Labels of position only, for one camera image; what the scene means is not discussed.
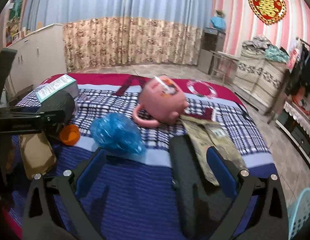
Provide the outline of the orange tangerine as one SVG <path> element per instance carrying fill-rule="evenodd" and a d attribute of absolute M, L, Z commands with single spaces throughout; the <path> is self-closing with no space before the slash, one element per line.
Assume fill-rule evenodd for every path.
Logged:
<path fill-rule="evenodd" d="M 59 140 L 68 146 L 75 145 L 80 139 L 79 128 L 74 124 L 69 124 L 62 128 L 59 133 Z"/>

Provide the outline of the blue plastic bag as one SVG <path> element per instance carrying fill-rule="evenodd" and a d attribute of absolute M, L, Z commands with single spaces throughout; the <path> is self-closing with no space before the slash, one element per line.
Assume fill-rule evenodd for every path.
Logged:
<path fill-rule="evenodd" d="M 89 131 L 98 146 L 112 154 L 142 156 L 146 152 L 139 128 L 124 114 L 108 113 L 94 119 Z"/>

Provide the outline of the camouflage patterned packet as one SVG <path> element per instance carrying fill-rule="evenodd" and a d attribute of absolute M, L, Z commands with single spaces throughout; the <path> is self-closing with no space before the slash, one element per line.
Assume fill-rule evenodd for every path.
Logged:
<path fill-rule="evenodd" d="M 247 168 L 233 141 L 218 122 L 197 119 L 188 115 L 182 115 L 180 119 L 191 139 L 207 181 L 215 186 L 219 185 L 211 165 L 207 163 L 207 150 L 211 146 L 214 146 L 224 159 L 232 161 L 239 170 Z"/>

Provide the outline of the light blue plastic basket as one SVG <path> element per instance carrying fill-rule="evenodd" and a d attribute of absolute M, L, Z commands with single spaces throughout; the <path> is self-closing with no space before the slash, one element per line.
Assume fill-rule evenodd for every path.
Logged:
<path fill-rule="evenodd" d="M 297 200 L 287 208 L 288 239 L 293 239 L 310 216 L 310 188 L 301 191 Z"/>

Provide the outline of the brown phone case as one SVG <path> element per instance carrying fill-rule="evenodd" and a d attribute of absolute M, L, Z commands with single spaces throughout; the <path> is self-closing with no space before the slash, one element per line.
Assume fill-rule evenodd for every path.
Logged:
<path fill-rule="evenodd" d="M 56 155 L 44 132 L 19 136 L 19 148 L 26 177 L 45 175 L 56 163 Z"/>

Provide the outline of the white cupboard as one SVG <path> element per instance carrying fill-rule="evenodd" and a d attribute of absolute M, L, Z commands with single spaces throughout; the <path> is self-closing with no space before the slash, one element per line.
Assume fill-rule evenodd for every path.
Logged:
<path fill-rule="evenodd" d="M 67 72 L 61 23 L 33 31 L 8 48 L 17 51 L 7 78 L 13 95 L 29 86 L 36 88 L 53 75 Z"/>

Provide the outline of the grey pouch bag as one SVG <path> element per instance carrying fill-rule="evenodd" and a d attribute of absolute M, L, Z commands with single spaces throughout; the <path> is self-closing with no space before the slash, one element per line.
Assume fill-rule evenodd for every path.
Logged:
<path fill-rule="evenodd" d="M 50 137 L 58 137 L 62 129 L 72 119 L 74 110 L 75 101 L 65 90 L 59 90 L 43 101 L 37 113 L 45 114 L 45 134 Z"/>

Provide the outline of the teal white carton box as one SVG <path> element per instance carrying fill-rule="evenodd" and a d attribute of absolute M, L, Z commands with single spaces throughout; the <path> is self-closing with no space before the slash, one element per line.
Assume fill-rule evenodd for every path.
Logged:
<path fill-rule="evenodd" d="M 77 97 L 79 94 L 77 81 L 71 76 L 64 74 L 51 83 L 44 85 L 39 91 L 36 92 L 36 96 L 40 103 L 42 103 L 49 97 L 62 90 L 68 92 L 73 98 Z"/>

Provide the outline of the black wallet case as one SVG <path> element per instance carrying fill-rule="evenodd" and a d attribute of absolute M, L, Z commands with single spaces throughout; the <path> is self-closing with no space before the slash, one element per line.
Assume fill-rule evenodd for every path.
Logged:
<path fill-rule="evenodd" d="M 206 180 L 188 135 L 171 138 L 169 154 L 181 231 L 188 239 L 209 239 L 232 199 Z"/>

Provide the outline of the striped blue red blanket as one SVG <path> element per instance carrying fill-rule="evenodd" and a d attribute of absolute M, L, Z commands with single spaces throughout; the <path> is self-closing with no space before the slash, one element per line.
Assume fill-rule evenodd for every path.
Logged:
<path fill-rule="evenodd" d="M 56 174 L 74 168 L 96 150 L 90 135 L 94 119 L 116 112 L 132 116 L 145 77 L 128 74 L 72 74 L 79 88 L 78 111 L 72 119 L 80 131 L 73 146 L 53 143 Z M 249 172 L 268 178 L 276 167 L 256 123 L 239 98 L 226 87 L 178 79 L 188 101 L 186 112 L 218 122 L 242 156 Z M 178 121 L 158 128 L 141 128 L 146 152 L 119 157 L 111 154 L 88 195 L 81 200 L 92 222 L 107 239 L 183 239 L 172 188 L 169 142 L 186 135 Z"/>

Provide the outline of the low tv stand lace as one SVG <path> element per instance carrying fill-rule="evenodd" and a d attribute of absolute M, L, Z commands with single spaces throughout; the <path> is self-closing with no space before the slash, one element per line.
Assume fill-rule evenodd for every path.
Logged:
<path fill-rule="evenodd" d="M 310 169 L 310 119 L 294 103 L 285 102 L 282 112 L 275 120 L 280 129 L 300 153 Z"/>

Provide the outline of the blue floral curtain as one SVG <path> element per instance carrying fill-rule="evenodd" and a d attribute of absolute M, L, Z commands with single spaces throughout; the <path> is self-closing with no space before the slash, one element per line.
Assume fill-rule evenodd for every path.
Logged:
<path fill-rule="evenodd" d="M 22 26 L 62 24 L 67 71 L 196 65 L 212 0 L 26 0 Z"/>

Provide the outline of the cloth covered cabinet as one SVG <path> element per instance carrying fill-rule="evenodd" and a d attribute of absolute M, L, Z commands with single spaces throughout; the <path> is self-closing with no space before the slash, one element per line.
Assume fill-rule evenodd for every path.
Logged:
<path fill-rule="evenodd" d="M 233 79 L 234 91 L 264 115 L 277 101 L 286 70 L 285 63 L 268 60 L 260 51 L 243 48 Z"/>

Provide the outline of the pile of clothes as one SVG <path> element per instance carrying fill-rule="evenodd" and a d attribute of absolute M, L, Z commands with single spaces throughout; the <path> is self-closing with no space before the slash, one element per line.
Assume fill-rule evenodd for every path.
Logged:
<path fill-rule="evenodd" d="M 252 40 L 242 42 L 242 49 L 248 49 L 262 54 L 266 59 L 275 62 L 287 63 L 289 59 L 289 55 L 285 50 L 281 50 L 273 45 L 271 41 L 263 35 L 257 35 L 254 36 Z"/>

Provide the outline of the water dispenser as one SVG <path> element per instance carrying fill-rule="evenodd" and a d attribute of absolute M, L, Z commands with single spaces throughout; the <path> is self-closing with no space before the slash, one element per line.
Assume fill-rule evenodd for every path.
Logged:
<path fill-rule="evenodd" d="M 214 65 L 214 53 L 222 51 L 226 33 L 215 28 L 205 28 L 199 52 L 198 70 L 210 74 Z"/>

